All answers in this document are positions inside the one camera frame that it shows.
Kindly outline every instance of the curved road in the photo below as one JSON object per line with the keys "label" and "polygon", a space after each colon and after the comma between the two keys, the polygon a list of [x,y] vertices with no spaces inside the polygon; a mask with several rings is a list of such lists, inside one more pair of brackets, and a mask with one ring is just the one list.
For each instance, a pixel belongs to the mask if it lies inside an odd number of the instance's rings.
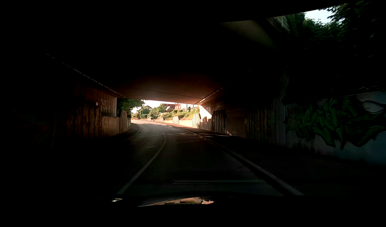
{"label": "curved road", "polygon": [[117,161],[97,184],[120,196],[228,191],[282,196],[221,148],[184,130],[133,120],[141,131],[116,150]]}

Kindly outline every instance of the green foliage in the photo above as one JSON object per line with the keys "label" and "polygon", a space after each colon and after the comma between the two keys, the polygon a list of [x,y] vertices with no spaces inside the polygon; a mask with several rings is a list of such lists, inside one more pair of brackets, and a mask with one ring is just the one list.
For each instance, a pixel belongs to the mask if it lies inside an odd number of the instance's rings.
{"label": "green foliage", "polygon": [[287,16],[292,57],[287,95],[317,100],[386,90],[386,3],[357,1],[326,8],[331,23]]}
{"label": "green foliage", "polygon": [[166,112],[166,106],[163,104],[160,104],[157,109],[158,109],[158,112],[160,112],[160,113]]}
{"label": "green foliage", "polygon": [[200,113],[199,108],[190,108],[190,111],[178,111],[175,116],[178,116],[180,118],[183,117],[193,117],[193,114]]}
{"label": "green foliage", "polygon": [[143,104],[145,102],[140,99],[117,98],[117,116],[119,116],[120,110],[125,110],[130,115],[132,109]]}
{"label": "green foliage", "polygon": [[133,119],[140,119],[140,114],[139,113],[132,114],[131,118],[133,118]]}

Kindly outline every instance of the lane marking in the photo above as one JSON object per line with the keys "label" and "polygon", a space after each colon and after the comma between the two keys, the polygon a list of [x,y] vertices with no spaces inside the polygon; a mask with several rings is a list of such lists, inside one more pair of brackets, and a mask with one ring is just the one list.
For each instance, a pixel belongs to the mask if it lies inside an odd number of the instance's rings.
{"label": "lane marking", "polygon": [[153,122],[153,121],[144,121],[144,122],[150,122],[150,123],[161,124],[161,125],[167,126],[167,124],[157,123],[157,122]]}
{"label": "lane marking", "polygon": [[200,139],[200,140],[193,140],[193,141],[187,141],[187,142],[180,142],[180,143],[188,143],[188,142],[196,142],[196,141],[202,141],[203,139]]}
{"label": "lane marking", "polygon": [[161,135],[153,135],[153,136],[142,136],[142,137],[157,137],[157,136],[164,136],[165,134],[161,134]]}
{"label": "lane marking", "polygon": [[276,177],[274,174],[272,174],[271,172],[265,170],[264,168],[261,168],[260,166],[256,165],[255,163],[249,161],[247,158],[243,157],[242,155],[230,150],[229,148],[225,147],[224,145],[222,144],[219,144],[215,141],[212,141],[210,140],[209,138],[206,138],[207,136],[203,136],[203,135],[200,135],[200,134],[197,134],[197,133],[194,133],[194,132],[191,132],[191,131],[188,131],[184,128],[178,128],[178,129],[181,129],[183,131],[186,131],[186,132],[189,132],[189,133],[192,133],[196,136],[199,136],[200,138],[204,139],[204,140],[207,140],[207,142],[213,144],[214,146],[216,147],[219,147],[219,148],[224,148],[225,150],[227,150],[228,152],[232,153],[233,155],[235,155],[236,157],[240,158],[242,161],[248,163],[249,165],[251,165],[252,167],[256,168],[258,171],[266,174],[269,178],[271,178],[272,180],[274,180],[275,182],[277,182],[279,185],[281,185],[283,188],[285,188],[286,190],[288,190],[289,192],[291,192],[292,194],[294,195],[305,195],[304,193],[302,193],[301,191],[299,191],[298,189],[294,188],[292,185],[289,185],[288,183],[286,183],[285,181],[281,180],[280,178]]}
{"label": "lane marking", "polygon": [[247,179],[247,180],[178,180],[174,181],[175,183],[194,183],[194,182],[202,182],[202,183],[265,183],[264,180],[261,179]]}
{"label": "lane marking", "polygon": [[[152,147],[160,147],[162,145],[159,145],[159,146],[152,146]],[[144,149],[144,148],[150,148],[150,147],[141,147],[141,149]]]}
{"label": "lane marking", "polygon": [[161,148],[158,150],[158,152],[155,153],[155,155],[147,162],[147,164],[145,164],[145,166],[133,177],[131,178],[131,180],[126,184],[124,185],[119,192],[117,192],[116,194],[117,195],[122,195],[125,190],[127,190],[127,188],[129,188],[131,186],[131,184],[141,175],[141,173],[144,172],[144,170],[152,163],[152,161],[154,161],[154,159],[158,156],[158,154],[161,152],[161,150],[163,149],[163,147],[165,146],[166,144],[166,135],[165,135],[165,141],[163,142],[163,145],[161,146]]}

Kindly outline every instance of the curb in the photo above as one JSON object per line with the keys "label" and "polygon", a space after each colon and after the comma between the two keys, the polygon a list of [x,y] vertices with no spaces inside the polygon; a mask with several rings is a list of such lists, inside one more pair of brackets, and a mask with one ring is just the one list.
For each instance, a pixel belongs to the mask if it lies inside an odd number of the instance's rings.
{"label": "curb", "polygon": [[284,182],[280,178],[276,177],[274,174],[270,173],[269,171],[265,170],[264,168],[261,168],[260,166],[256,165],[255,163],[249,161],[248,159],[246,159],[242,155],[237,154],[236,152],[228,149],[227,147],[223,146],[222,144],[219,144],[219,143],[217,143],[217,142],[215,142],[215,141],[213,141],[213,140],[211,140],[209,138],[206,138],[206,137],[204,137],[202,135],[199,135],[197,133],[188,131],[188,130],[186,130],[184,128],[179,128],[179,127],[171,126],[171,125],[167,125],[167,124],[162,124],[162,125],[166,125],[166,126],[170,126],[170,127],[175,127],[175,128],[184,130],[186,132],[192,133],[195,136],[198,136],[198,137],[200,137],[202,139],[205,139],[207,142],[210,142],[210,143],[212,143],[213,145],[215,145],[217,147],[223,148],[224,150],[227,151],[227,153],[229,153],[232,157],[237,159],[239,162],[241,162],[243,164],[246,164],[245,166],[248,166],[252,170],[255,170],[256,172],[261,173],[261,175],[265,175],[267,178],[270,178],[274,182],[278,183],[278,185],[281,188],[283,188],[284,190],[288,191],[290,193],[290,195],[305,195],[304,193],[300,192],[298,189],[294,188],[293,186],[291,186],[288,183]]}
{"label": "curb", "polygon": [[140,127],[140,126],[138,126],[138,127],[140,128],[140,129],[138,130],[138,132],[136,132],[136,133],[134,133],[133,135],[129,136],[127,139],[124,139],[123,142],[124,142],[124,141],[127,141],[127,140],[131,140],[132,138],[135,137],[135,135],[138,135],[138,133],[141,132],[141,127]]}

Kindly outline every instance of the road edge line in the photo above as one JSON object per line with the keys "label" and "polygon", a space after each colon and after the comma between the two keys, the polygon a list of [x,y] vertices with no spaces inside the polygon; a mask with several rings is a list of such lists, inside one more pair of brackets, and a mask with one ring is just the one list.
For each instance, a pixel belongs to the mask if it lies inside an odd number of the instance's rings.
{"label": "road edge line", "polygon": [[127,184],[125,184],[120,190],[119,192],[116,193],[116,195],[122,195],[130,186],[131,184],[141,175],[141,173],[143,173],[145,171],[146,168],[148,168],[148,166],[154,161],[154,159],[158,156],[158,154],[162,151],[162,149],[165,147],[165,144],[166,144],[166,134],[164,131],[162,131],[165,135],[165,141],[163,142],[163,145],[162,147],[155,153],[155,155],[140,169],[140,171],[138,171],[137,174],[134,175],[133,178],[131,178],[131,180],[129,180],[127,182]]}
{"label": "road edge line", "polygon": [[181,130],[184,130],[186,132],[189,132],[189,133],[192,133],[196,136],[199,136],[200,138],[202,139],[205,139],[206,141],[212,143],[213,145],[217,146],[217,147],[220,147],[220,148],[223,148],[225,149],[226,151],[228,151],[230,154],[232,154],[233,156],[235,156],[235,158],[237,157],[238,158],[238,161],[239,159],[246,162],[247,164],[251,165],[252,167],[256,168],[258,171],[262,172],[263,174],[266,174],[266,176],[268,176],[269,178],[271,178],[272,180],[276,181],[281,187],[285,188],[287,191],[289,191],[290,193],[292,193],[293,195],[305,195],[304,193],[300,192],[298,189],[294,188],[293,186],[289,185],[288,183],[286,183],[285,181],[281,180],[280,178],[276,177],[274,174],[270,173],[269,171],[265,170],[264,168],[261,168],[260,166],[256,165],[255,163],[249,161],[248,159],[246,159],[245,157],[243,157],[242,155],[228,149],[227,147],[223,146],[222,144],[219,144],[209,138],[206,138],[204,136],[201,136],[197,133],[194,133],[194,132],[191,132],[191,131],[188,131],[184,128],[179,128],[179,127],[176,127],[176,126],[172,126],[172,125],[167,125],[167,126],[170,126],[170,127],[175,127],[175,128],[178,128],[178,129],[181,129]]}

